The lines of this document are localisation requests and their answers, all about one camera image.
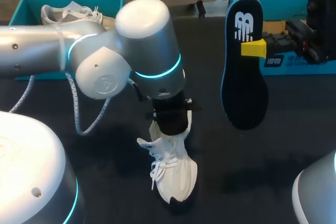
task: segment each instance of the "black mount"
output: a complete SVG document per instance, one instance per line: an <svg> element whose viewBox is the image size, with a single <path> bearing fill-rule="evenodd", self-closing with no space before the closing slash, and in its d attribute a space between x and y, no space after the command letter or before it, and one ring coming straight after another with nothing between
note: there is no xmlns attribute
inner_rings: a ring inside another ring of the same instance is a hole
<svg viewBox="0 0 336 224"><path fill-rule="evenodd" d="M336 60L336 0L308 0L307 13L307 23L300 19L286 21L288 34L263 33L266 58L294 51L312 64Z"/></svg>

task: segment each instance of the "new balance logo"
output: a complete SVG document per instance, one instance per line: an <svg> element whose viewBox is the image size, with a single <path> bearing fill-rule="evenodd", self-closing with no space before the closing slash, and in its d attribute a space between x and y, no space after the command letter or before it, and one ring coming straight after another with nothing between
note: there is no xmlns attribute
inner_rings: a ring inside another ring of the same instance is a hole
<svg viewBox="0 0 336 224"><path fill-rule="evenodd" d="M253 32L253 17L250 13L237 12L235 26L239 29L235 31L235 39L253 41L253 37L249 35Z"/></svg>

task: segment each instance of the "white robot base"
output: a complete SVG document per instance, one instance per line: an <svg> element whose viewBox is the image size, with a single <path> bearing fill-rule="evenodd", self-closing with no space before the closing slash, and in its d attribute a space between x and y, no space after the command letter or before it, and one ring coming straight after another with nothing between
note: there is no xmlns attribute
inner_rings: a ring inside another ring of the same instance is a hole
<svg viewBox="0 0 336 224"><path fill-rule="evenodd" d="M294 185L292 189L292 201L293 201L294 212L296 214L296 217L298 218L299 223L308 224L305 213L303 212L302 206L300 204L300 199L299 199L298 186L299 186L299 178L300 178L301 173L296 177L294 181Z"/></svg>
<svg viewBox="0 0 336 224"><path fill-rule="evenodd" d="M300 224L336 223L336 151L304 169L292 189Z"/></svg>
<svg viewBox="0 0 336 224"><path fill-rule="evenodd" d="M55 133L0 112L0 223L83 224L84 199Z"/></svg>

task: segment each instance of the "yellow clamp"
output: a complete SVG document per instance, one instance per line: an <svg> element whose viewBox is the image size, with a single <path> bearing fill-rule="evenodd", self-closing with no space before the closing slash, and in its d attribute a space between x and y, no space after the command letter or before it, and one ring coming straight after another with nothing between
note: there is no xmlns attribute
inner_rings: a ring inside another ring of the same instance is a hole
<svg viewBox="0 0 336 224"><path fill-rule="evenodd" d="M266 42L264 39L244 42L242 45L242 56L255 56L266 59Z"/></svg>

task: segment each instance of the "robotic arm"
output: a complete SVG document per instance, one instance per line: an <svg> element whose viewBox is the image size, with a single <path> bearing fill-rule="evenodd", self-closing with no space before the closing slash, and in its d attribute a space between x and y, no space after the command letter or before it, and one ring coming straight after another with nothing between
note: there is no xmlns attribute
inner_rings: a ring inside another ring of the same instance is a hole
<svg viewBox="0 0 336 224"><path fill-rule="evenodd" d="M0 78L70 70L93 99L117 95L132 73L140 92L152 99L160 130L177 135L187 129L181 54L160 0L126 4L110 31L89 20L0 27Z"/></svg>
<svg viewBox="0 0 336 224"><path fill-rule="evenodd" d="M272 58L274 54L294 51L311 64L336 60L336 0L308 0L307 22L286 21L286 32L263 33L259 41L242 43L243 56Z"/></svg>

